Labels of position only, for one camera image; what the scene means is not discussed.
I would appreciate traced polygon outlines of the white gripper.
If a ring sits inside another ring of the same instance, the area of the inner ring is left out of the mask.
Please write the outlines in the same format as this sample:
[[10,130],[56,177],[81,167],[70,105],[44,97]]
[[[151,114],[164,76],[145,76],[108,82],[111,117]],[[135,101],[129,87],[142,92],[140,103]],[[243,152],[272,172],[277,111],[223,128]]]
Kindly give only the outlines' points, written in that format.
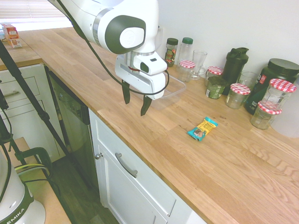
[[[124,55],[118,55],[115,64],[115,73],[122,79],[122,93],[125,104],[130,102],[130,85],[141,93],[157,93],[162,90],[166,84],[165,74],[159,72],[155,75],[148,75],[143,71],[133,71],[125,64]],[[143,105],[141,107],[141,116],[144,116],[149,109],[152,100],[161,98],[164,90],[155,95],[144,95]]]

